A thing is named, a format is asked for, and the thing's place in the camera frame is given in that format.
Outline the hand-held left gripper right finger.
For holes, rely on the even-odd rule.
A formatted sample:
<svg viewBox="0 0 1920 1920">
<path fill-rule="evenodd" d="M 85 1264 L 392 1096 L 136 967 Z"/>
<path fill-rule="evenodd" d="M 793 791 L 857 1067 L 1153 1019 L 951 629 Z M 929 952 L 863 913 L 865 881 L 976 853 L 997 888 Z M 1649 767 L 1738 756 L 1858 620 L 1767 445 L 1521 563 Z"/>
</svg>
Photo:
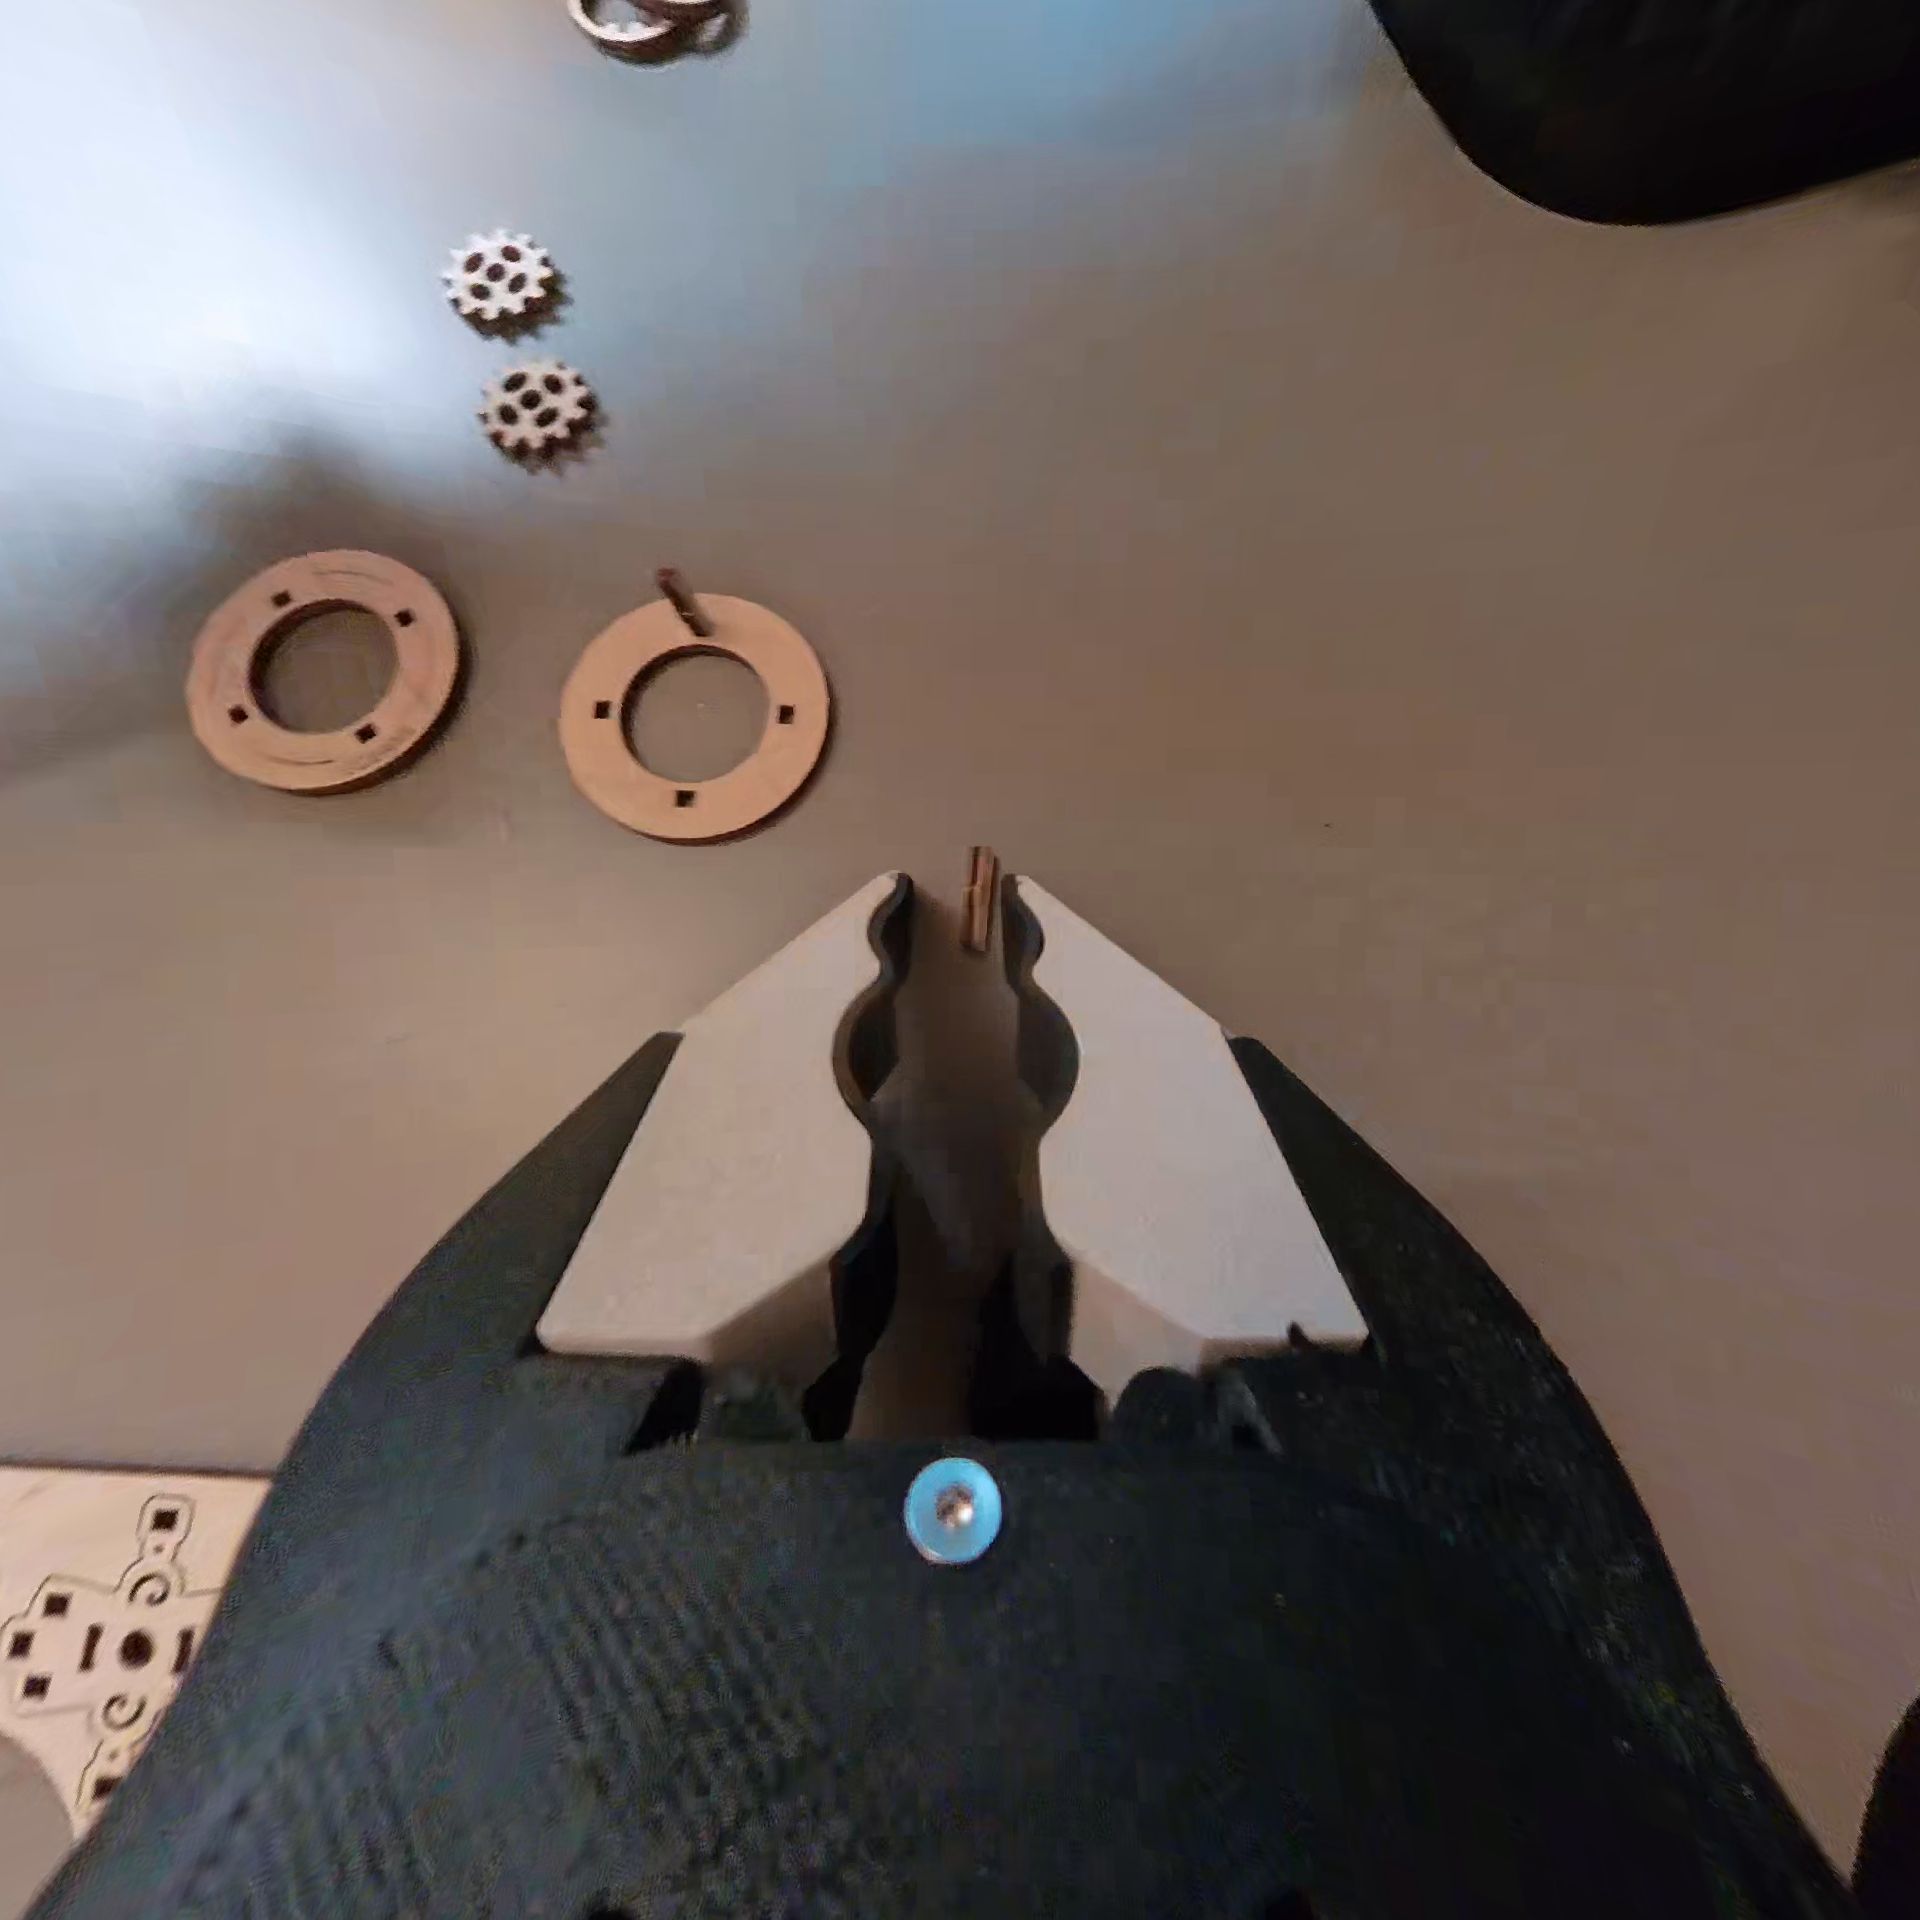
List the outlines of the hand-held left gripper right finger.
<svg viewBox="0 0 1920 1920">
<path fill-rule="evenodd" d="M 999 881 L 1015 999 L 1015 1243 L 971 1425 L 1095 1437 L 1147 1374 L 1361 1352 L 1369 1327 L 1225 1027 L 1060 899 Z"/>
</svg>

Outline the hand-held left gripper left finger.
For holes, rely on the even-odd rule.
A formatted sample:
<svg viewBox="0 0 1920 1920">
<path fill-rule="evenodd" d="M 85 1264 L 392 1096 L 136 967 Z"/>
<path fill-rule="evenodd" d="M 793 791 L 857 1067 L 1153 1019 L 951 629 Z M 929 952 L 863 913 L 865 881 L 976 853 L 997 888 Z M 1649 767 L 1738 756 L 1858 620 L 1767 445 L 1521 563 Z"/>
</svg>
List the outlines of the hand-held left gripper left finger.
<svg viewBox="0 0 1920 1920">
<path fill-rule="evenodd" d="M 551 1352 L 753 1375 L 848 1433 L 899 1289 L 881 1095 L 915 909 L 882 873 L 683 1023 L 537 1326 Z"/>
</svg>

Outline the laser-cut wooden sheet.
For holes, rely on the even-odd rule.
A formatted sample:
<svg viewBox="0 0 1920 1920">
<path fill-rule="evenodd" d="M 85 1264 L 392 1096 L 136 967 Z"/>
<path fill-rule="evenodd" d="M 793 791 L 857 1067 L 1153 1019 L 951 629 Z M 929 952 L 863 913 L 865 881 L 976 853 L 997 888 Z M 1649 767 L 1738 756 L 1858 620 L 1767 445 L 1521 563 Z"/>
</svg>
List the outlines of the laser-cut wooden sheet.
<svg viewBox="0 0 1920 1920">
<path fill-rule="evenodd" d="M 273 1481 L 3 1469 L 3 1734 L 82 1840 L 196 1662 Z"/>
</svg>

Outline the small wooden gear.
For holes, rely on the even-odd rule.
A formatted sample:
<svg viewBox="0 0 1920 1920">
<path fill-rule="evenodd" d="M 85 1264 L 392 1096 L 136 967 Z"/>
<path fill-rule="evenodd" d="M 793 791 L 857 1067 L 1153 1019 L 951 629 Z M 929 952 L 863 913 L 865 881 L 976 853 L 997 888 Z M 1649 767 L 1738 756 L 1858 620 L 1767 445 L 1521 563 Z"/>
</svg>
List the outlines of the small wooden gear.
<svg viewBox="0 0 1920 1920">
<path fill-rule="evenodd" d="M 467 235 L 449 254 L 439 284 L 464 321 L 498 331 L 541 312 L 557 278 L 551 254 L 531 233 L 491 228 Z"/>
<path fill-rule="evenodd" d="M 537 470 L 589 436 L 597 392 L 580 369 L 560 358 L 522 356 L 487 379 L 473 419 L 504 459 Z"/>
</svg>

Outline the black mesh chair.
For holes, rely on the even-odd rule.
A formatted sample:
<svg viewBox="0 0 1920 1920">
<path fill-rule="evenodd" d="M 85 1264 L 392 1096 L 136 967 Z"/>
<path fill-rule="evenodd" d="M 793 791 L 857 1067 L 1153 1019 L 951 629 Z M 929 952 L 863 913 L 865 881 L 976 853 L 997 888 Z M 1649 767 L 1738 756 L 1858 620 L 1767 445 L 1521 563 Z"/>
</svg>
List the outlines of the black mesh chair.
<svg viewBox="0 0 1920 1920">
<path fill-rule="evenodd" d="M 1919 153 L 1916 1 L 1373 1 L 1463 156 L 1586 223 L 1680 223 Z"/>
</svg>

